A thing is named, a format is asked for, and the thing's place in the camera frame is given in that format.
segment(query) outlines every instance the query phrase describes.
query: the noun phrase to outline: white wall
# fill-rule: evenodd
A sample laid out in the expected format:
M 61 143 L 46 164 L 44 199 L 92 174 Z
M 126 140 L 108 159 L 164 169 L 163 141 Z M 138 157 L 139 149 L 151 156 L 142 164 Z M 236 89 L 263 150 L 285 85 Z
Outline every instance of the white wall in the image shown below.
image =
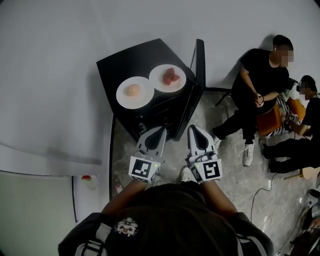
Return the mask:
M 96 67 L 108 55 L 162 38 L 189 65 L 200 38 L 207 86 L 230 88 L 222 81 L 239 57 L 279 33 L 295 48 L 290 76 L 309 74 L 317 82 L 319 24 L 313 0 L 6 0 L 0 145 L 13 149 L 0 146 L 0 170 L 52 175 L 106 168 L 83 163 L 106 163 L 109 154 L 112 114 Z
M 0 38 L 0 170 L 106 171 L 112 112 L 96 61 L 110 52 L 92 4 L 6 0 Z
M 162 38 L 190 65 L 196 38 L 204 40 L 207 86 L 221 84 L 236 61 L 269 34 L 295 48 L 290 76 L 320 84 L 320 8 L 314 0 L 93 0 L 112 53 Z
M 70 177 L 0 172 L 0 250 L 5 256 L 57 256 L 76 225 Z

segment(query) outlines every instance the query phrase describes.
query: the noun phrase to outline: sleeve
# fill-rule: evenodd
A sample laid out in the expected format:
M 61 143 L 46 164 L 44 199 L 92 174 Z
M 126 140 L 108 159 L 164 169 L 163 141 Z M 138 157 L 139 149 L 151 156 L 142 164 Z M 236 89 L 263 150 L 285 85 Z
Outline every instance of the sleeve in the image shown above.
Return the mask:
M 317 104 L 317 102 L 312 98 L 309 101 L 308 106 L 306 106 L 305 116 L 302 121 L 304 125 L 306 126 L 312 125 L 312 120 L 313 118 L 315 118 L 315 112 L 317 108 L 320 110 L 319 104 Z
M 274 246 L 270 238 L 255 225 L 253 225 L 243 212 L 234 214 L 227 221 L 238 235 L 256 238 L 262 244 L 266 255 L 274 256 Z
M 274 91 L 280 94 L 284 90 L 288 89 L 288 86 L 289 86 L 289 72 L 286 68 L 283 68 L 283 72 L 274 87 Z
M 257 49 L 251 49 L 240 59 L 240 62 L 243 65 L 243 67 L 250 72 L 257 65 L 256 58 Z
M 90 214 L 58 245 L 59 256 L 81 256 L 87 252 L 86 250 L 88 254 L 93 251 L 97 256 L 106 255 L 105 242 L 112 230 L 106 224 L 108 220 L 109 217 L 106 214 Z

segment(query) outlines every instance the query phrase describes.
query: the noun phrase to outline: black shirt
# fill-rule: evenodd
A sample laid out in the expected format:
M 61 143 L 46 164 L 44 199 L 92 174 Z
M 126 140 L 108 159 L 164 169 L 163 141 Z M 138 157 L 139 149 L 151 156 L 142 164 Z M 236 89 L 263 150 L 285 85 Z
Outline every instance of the black shirt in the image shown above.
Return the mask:
M 269 63 L 270 51 L 251 49 L 240 59 L 243 67 L 249 71 L 249 77 L 256 92 L 262 96 L 273 91 L 282 93 L 288 87 L 289 72 L 285 67 L 271 67 Z M 234 86 L 248 89 L 248 85 L 238 74 Z
M 176 184 L 149 188 L 116 215 L 91 214 L 60 243 L 59 255 L 75 255 L 81 244 L 94 241 L 100 223 L 110 227 L 104 244 L 108 256 L 237 256 L 236 234 L 254 237 L 268 256 L 273 255 L 270 239 L 244 213 L 226 220 L 210 211 L 201 198 L 202 194 Z M 244 256 L 259 255 L 255 245 L 241 246 Z
M 312 142 L 320 142 L 320 98 L 314 97 L 310 99 L 306 107 L 305 116 L 302 123 L 311 126 Z

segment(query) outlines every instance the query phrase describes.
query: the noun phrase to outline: orange chair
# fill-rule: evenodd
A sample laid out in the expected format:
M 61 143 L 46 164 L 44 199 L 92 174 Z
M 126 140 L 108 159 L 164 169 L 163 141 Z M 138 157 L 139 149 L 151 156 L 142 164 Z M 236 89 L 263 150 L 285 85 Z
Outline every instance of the orange chair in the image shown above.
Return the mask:
M 293 114 L 299 116 L 301 121 L 306 115 L 306 108 L 300 103 L 298 99 L 288 99 L 287 104 Z M 262 136 L 267 136 L 274 130 L 280 128 L 282 125 L 282 118 L 280 115 L 278 104 L 275 103 L 273 109 L 268 113 L 258 115 L 256 117 L 256 126 L 258 132 Z
M 281 125 L 282 119 L 277 103 L 275 103 L 273 109 L 271 109 L 269 112 L 256 117 L 256 126 L 258 128 L 258 132 L 262 136 L 267 136 L 274 130 L 280 128 Z

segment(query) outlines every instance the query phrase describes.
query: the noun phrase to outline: man sitting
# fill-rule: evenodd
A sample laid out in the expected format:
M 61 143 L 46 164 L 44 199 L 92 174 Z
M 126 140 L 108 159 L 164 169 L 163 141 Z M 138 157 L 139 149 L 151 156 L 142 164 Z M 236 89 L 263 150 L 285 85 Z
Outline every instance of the man sitting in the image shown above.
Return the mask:
M 270 161 L 270 171 L 272 173 L 289 173 L 298 169 L 320 167 L 319 160 L 319 143 L 320 143 L 320 98 L 317 95 L 317 87 L 315 80 L 305 75 L 301 79 L 299 93 L 303 94 L 306 100 L 310 100 L 306 107 L 306 112 L 302 124 L 298 125 L 291 120 L 288 121 L 292 130 L 299 135 L 310 136 L 312 140 L 307 138 L 287 139 L 275 146 L 267 146 L 259 141 L 262 156 Z M 289 157 L 291 159 L 280 162 L 274 158 Z
M 241 60 L 242 68 L 232 86 L 232 99 L 238 110 L 222 125 L 212 129 L 214 145 L 218 149 L 227 135 L 242 129 L 245 140 L 242 164 L 253 161 L 257 115 L 270 111 L 279 93 L 286 89 L 289 73 L 288 62 L 292 61 L 294 48 L 283 36 L 273 38 L 273 50 L 250 50 Z

